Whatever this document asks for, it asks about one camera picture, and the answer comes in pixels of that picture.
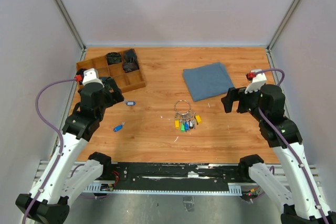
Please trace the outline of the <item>key with light blue tag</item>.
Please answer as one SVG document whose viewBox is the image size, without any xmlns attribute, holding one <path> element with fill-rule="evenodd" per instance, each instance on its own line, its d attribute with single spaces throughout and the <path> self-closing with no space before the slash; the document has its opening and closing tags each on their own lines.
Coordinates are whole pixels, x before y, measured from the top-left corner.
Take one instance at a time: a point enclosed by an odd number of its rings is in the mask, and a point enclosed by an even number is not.
<svg viewBox="0 0 336 224">
<path fill-rule="evenodd" d="M 135 106 L 135 105 L 136 105 L 136 102 L 135 102 L 135 101 L 124 100 L 124 103 L 125 103 L 127 106 Z"/>
</svg>

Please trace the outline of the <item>key with dark blue tag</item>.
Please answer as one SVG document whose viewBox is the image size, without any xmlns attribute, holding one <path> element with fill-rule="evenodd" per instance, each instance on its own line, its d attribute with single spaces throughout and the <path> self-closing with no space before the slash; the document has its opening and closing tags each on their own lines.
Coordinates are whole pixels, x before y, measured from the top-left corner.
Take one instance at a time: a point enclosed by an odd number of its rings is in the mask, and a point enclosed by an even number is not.
<svg viewBox="0 0 336 224">
<path fill-rule="evenodd" d="M 118 126 L 114 127 L 114 128 L 113 128 L 113 131 L 114 131 L 114 132 L 118 132 L 118 131 L 120 131 L 121 129 L 123 129 L 124 125 L 125 125 L 125 122 L 122 122 L 122 123 L 119 124 Z"/>
</svg>

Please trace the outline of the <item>large keyring with tagged keys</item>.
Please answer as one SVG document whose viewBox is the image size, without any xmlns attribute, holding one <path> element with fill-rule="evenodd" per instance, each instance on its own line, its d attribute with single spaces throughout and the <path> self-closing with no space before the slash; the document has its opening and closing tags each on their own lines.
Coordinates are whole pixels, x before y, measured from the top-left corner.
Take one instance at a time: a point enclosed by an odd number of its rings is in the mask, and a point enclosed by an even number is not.
<svg viewBox="0 0 336 224">
<path fill-rule="evenodd" d="M 186 104 L 187 109 L 185 111 L 178 108 L 181 104 Z M 196 127 L 203 122 L 201 116 L 192 110 L 191 104 L 186 100 L 176 101 L 174 111 L 174 126 L 181 132 L 185 133 L 190 130 L 195 130 Z"/>
</svg>

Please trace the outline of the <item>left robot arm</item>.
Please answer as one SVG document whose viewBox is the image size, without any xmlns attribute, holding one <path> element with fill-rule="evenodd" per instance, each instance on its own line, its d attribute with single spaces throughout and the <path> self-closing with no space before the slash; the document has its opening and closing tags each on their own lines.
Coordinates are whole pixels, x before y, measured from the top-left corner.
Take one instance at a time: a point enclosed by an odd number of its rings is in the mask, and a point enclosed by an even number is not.
<svg viewBox="0 0 336 224">
<path fill-rule="evenodd" d="M 115 174 L 110 156 L 94 152 L 78 171 L 69 176 L 71 168 L 103 120 L 105 110 L 123 102 L 121 89 L 111 77 L 101 81 L 85 77 L 78 102 L 61 130 L 43 116 L 40 118 L 59 137 L 57 148 L 42 176 L 27 194 L 19 194 L 15 205 L 27 219 L 39 223 L 64 223 L 70 207 L 94 180 Z"/>
</svg>

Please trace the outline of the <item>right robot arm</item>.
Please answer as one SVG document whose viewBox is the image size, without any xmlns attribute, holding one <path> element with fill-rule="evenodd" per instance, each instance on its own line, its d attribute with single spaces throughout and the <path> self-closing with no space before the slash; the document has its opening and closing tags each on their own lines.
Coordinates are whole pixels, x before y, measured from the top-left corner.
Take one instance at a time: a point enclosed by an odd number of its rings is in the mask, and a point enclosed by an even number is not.
<svg viewBox="0 0 336 224">
<path fill-rule="evenodd" d="M 262 137 L 278 157 L 288 186 L 267 168 L 259 155 L 240 159 L 238 177 L 256 182 L 277 205 L 281 223 L 335 223 L 335 212 L 324 200 L 307 163 L 301 134 L 285 116 L 285 95 L 279 86 L 264 84 L 258 91 L 229 88 L 221 99 L 226 113 L 238 102 L 238 113 L 250 113 L 259 123 Z"/>
</svg>

